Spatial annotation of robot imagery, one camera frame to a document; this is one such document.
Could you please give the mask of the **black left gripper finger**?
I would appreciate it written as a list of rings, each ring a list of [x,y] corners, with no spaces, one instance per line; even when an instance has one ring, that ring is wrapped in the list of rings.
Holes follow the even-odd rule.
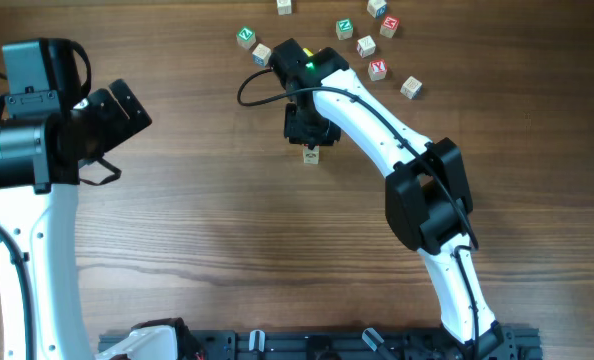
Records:
[[[134,135],[152,124],[151,117],[123,79],[114,81],[109,88],[128,117],[127,124],[123,126],[125,132]]]
[[[115,148],[132,136],[125,132],[123,126],[127,124],[128,117],[115,99],[111,90],[99,89],[89,96],[89,107],[97,127],[104,148]]]

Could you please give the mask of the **yellow soccer ball block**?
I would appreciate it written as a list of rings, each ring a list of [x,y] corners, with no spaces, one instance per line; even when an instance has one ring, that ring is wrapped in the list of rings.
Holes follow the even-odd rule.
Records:
[[[319,150],[318,146],[315,146],[312,149],[310,149],[307,146],[305,146],[303,148],[303,162],[305,164],[316,165],[319,163],[319,159],[320,159],[320,150]]]

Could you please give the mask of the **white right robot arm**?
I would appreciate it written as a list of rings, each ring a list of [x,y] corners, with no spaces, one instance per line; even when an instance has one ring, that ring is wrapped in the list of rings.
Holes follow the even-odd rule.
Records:
[[[473,358],[491,353],[498,322],[472,261],[478,248],[468,219],[473,203],[456,144],[407,127],[332,48],[309,55],[289,39],[273,49],[269,67],[289,100],[285,138],[315,148],[348,135],[360,147],[384,177],[391,231],[423,258],[443,328]]]

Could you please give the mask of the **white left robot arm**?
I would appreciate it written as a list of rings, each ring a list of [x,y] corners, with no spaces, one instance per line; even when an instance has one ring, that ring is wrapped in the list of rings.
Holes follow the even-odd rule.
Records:
[[[74,254],[79,174],[151,124],[122,80],[93,90],[83,47],[6,44],[0,97],[0,299],[8,359],[89,359]]]

